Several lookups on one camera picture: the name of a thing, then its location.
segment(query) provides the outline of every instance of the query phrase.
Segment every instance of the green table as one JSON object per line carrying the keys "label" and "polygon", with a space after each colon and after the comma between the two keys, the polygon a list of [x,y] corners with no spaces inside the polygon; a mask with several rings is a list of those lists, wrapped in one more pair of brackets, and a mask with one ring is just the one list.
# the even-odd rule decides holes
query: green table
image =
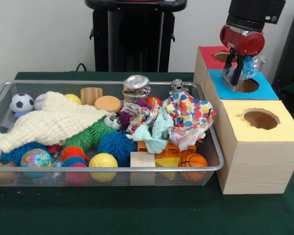
{"label": "green table", "polygon": [[[130,73],[19,73],[16,79],[124,80]],[[192,81],[192,73],[146,73]],[[294,234],[294,174],[283,195],[204,187],[0,188],[0,234]]]}

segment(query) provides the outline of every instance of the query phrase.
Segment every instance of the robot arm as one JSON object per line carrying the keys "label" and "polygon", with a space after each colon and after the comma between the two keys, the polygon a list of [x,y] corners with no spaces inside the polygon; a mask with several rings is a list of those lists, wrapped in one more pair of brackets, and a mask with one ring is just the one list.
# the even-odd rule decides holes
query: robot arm
{"label": "robot arm", "polygon": [[221,42],[231,47],[224,69],[231,68],[237,56],[238,66],[234,70],[231,84],[237,85],[243,69],[245,56],[258,55],[265,45],[263,28],[265,23],[277,24],[285,0],[232,0],[225,26],[220,33]]}

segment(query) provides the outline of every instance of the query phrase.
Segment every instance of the yellow box top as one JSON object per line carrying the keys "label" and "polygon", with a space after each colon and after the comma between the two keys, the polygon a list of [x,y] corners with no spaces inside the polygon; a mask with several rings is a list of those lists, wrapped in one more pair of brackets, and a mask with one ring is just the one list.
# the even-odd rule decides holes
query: yellow box top
{"label": "yellow box top", "polygon": [[223,100],[237,141],[294,142],[294,120],[280,100]]}

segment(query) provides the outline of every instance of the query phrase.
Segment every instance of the white cloth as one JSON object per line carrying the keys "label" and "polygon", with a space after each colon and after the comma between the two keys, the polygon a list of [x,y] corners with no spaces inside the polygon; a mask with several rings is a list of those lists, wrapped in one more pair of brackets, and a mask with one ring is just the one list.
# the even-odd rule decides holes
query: white cloth
{"label": "white cloth", "polygon": [[0,150],[9,153],[26,143],[57,144],[93,125],[104,116],[113,116],[94,106],[78,105],[64,95],[47,92],[41,111],[20,117],[7,134],[0,133]]}

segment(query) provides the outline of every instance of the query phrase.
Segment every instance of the metal basket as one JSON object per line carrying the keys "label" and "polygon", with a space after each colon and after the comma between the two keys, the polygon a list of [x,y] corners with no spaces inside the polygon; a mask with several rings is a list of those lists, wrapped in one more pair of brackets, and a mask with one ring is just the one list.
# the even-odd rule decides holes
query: metal basket
{"label": "metal basket", "polygon": [[[189,89],[190,95],[197,99],[203,100],[203,94],[200,87],[195,83],[185,83]],[[169,96],[171,83],[169,82],[151,82],[150,96],[156,96],[161,100],[165,100]],[[104,95],[113,95],[123,100],[122,82],[108,81],[11,81],[3,83],[0,86],[0,132],[7,133],[14,123],[14,114],[9,110],[9,104],[12,96],[17,93],[26,93],[36,98],[38,95],[48,91],[59,92],[62,94],[75,94],[80,96],[80,90],[85,87],[100,87]],[[206,132],[206,138],[197,148],[197,152],[203,155],[208,167],[0,167],[0,186],[15,187],[56,187],[70,186],[68,179],[82,182],[81,186],[131,186],[131,177],[139,177],[141,183],[139,185],[153,186],[203,186],[216,170],[223,167],[224,159],[213,126]],[[86,153],[88,157],[96,154],[92,149]],[[33,179],[29,174],[40,172],[43,176],[39,179]],[[106,174],[116,173],[116,177],[110,182],[98,182],[90,175],[92,172]],[[174,180],[169,180],[164,176],[164,172],[176,172]],[[187,174],[192,172],[201,172],[204,178],[200,182],[190,182],[182,177],[182,172]]]}

